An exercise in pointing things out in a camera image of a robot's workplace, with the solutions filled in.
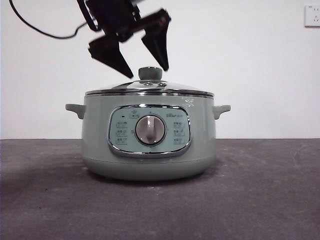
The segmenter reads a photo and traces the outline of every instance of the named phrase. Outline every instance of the silver dial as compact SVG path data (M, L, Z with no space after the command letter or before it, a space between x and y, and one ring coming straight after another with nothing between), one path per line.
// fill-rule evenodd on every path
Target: silver dial
M165 125L159 117L147 115L138 121L135 127L135 133L144 144L156 144L160 142L165 135Z

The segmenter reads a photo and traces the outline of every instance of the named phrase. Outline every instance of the glass lid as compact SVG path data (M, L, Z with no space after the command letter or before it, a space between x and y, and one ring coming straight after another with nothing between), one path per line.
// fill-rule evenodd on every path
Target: glass lid
M162 78L162 69L157 67L143 67L139 69L137 81L130 81L120 85L111 86L108 89L98 89L87 91L85 95L95 94L124 94L125 93L150 93L150 94L187 94L213 97L214 94L202 91L194 87L183 84L171 83Z

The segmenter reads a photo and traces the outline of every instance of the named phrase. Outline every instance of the wall outlet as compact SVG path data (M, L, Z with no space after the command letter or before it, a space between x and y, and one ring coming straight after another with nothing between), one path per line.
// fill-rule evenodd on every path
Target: wall outlet
M304 7L304 26L320 27L320 5L306 5Z

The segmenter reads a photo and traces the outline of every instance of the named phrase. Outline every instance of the black cable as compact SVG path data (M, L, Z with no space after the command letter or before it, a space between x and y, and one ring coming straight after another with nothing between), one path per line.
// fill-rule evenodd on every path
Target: black cable
M41 31L40 29L38 29L38 28L36 28L35 26L33 26L33 25L31 25L30 23L28 23L28 22L19 14L19 12L17 11L17 9L16 9L14 3L12 2L12 0L9 0L9 3L10 3L10 5L11 5L11 8L12 8L12 10L14 11L14 13L18 16L18 18L19 18L22 22L24 22L26 25L28 25L30 28L36 30L37 32L39 32L39 33L41 33L41 34L43 34L43 35L46 35L46 36L48 36L48 37L54 38L54 39L71 39L71 38L73 38L73 37L75 37L75 36L77 35L78 30L79 30L80 28L82 28L83 26L85 26L85 25L87 24L87 22L85 22L85 23L81 24L80 26L78 26L78 27L75 29L74 34L72 34L72 35L69 35L69 36L55 36L55 35L52 35L52 34L50 34L50 33Z

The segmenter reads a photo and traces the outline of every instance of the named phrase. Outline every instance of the lid handle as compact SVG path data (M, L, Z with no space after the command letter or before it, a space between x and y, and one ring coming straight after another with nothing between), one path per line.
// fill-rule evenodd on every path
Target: lid handle
M141 80L161 80L162 69L155 66L147 66L139 69L139 78Z

